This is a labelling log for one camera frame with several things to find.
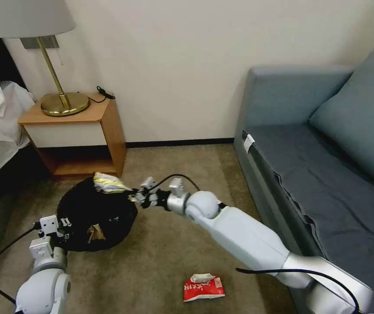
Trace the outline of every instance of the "sofa cushion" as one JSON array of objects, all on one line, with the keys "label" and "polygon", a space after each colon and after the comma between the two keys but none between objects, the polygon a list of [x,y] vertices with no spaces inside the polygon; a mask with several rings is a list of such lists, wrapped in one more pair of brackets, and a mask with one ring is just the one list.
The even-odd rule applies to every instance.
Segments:
[{"label": "sofa cushion", "polygon": [[309,125],[245,131],[325,256],[374,290],[374,183]]},{"label": "sofa cushion", "polygon": [[336,141],[374,177],[374,50],[310,124]]}]

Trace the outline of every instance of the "table lamp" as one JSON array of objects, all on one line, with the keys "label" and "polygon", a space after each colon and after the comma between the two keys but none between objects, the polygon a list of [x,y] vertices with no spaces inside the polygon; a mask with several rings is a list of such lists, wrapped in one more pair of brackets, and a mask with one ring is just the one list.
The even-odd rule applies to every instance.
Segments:
[{"label": "table lamp", "polygon": [[65,0],[0,0],[0,37],[36,37],[59,94],[45,97],[41,104],[49,116],[68,116],[89,106],[80,93],[64,93],[41,36],[57,35],[76,27]]}]

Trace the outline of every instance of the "wooden nightstand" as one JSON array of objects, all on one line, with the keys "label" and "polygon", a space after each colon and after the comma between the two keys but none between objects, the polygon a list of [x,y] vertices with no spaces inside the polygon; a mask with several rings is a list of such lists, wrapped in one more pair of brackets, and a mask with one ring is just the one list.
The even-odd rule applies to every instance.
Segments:
[{"label": "wooden nightstand", "polygon": [[[100,101],[101,94],[88,94]],[[19,120],[55,180],[94,172],[121,176],[126,143],[115,100],[94,103],[73,116],[45,115],[38,101]]]}]

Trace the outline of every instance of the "blue sofa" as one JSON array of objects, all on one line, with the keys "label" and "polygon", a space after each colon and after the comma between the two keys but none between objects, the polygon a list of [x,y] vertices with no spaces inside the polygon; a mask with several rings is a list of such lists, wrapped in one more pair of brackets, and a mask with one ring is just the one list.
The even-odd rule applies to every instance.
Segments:
[{"label": "blue sofa", "polygon": [[[374,52],[355,70],[252,68],[234,147],[264,224],[292,252],[323,256],[374,290],[371,95]],[[248,135],[255,142],[247,150]],[[290,292],[308,313],[304,291]]]}]

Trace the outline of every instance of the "power cord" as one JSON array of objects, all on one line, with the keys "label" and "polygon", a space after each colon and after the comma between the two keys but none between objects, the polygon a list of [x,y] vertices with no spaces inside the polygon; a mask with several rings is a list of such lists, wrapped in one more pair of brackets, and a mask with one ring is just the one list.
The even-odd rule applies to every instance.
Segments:
[{"label": "power cord", "polygon": [[97,86],[96,89],[98,90],[98,93],[104,96],[104,99],[101,101],[97,101],[95,99],[92,99],[91,97],[88,97],[91,101],[96,102],[96,103],[101,103],[104,102],[106,99],[115,99],[116,97],[107,93],[101,86]]},{"label": "power cord", "polygon": [[[21,240],[23,237],[25,237],[27,234],[31,233],[32,231],[34,231],[36,229],[35,226],[33,226],[31,229],[27,230],[26,232],[24,232],[22,235],[20,235],[18,238],[16,238],[14,241],[12,241],[10,244],[8,244],[5,248],[3,248],[1,251],[0,251],[0,256],[2,255],[2,253],[4,253],[7,249],[9,249],[12,245],[14,245],[16,242],[18,242],[19,240]],[[16,305],[16,301],[13,297],[11,297],[9,294],[6,294],[5,292],[3,292],[1,289],[0,289],[0,295],[3,296],[5,299],[7,299],[8,301],[10,301],[12,304]]]},{"label": "power cord", "polygon": [[320,273],[320,272],[313,271],[313,270],[302,270],[302,269],[246,270],[246,269],[243,269],[243,268],[236,268],[236,271],[238,271],[240,273],[256,274],[256,275],[265,274],[265,273],[307,273],[307,274],[318,275],[318,276],[324,277],[326,279],[329,279],[330,281],[335,282],[337,285],[339,285],[341,288],[343,288],[350,295],[350,297],[353,299],[354,308],[355,308],[353,314],[359,314],[360,313],[360,306],[359,306],[359,304],[357,302],[357,299],[354,296],[354,294],[346,286],[344,286],[341,282],[339,282],[337,279],[335,279],[331,276],[328,276],[324,273]]},{"label": "power cord", "polygon": [[183,175],[183,174],[171,174],[169,176],[167,176],[165,179],[162,179],[159,183],[155,184],[153,187],[151,187],[149,190],[153,190],[154,188],[157,188],[158,186],[160,186],[162,183],[164,183],[166,180],[168,180],[169,178],[172,178],[172,177],[183,177],[185,179],[187,179],[188,181],[191,182],[192,185],[194,185],[194,187],[200,191],[200,188],[197,186],[197,184],[194,183],[193,180],[191,180],[189,177],[187,177],[186,175]]}]

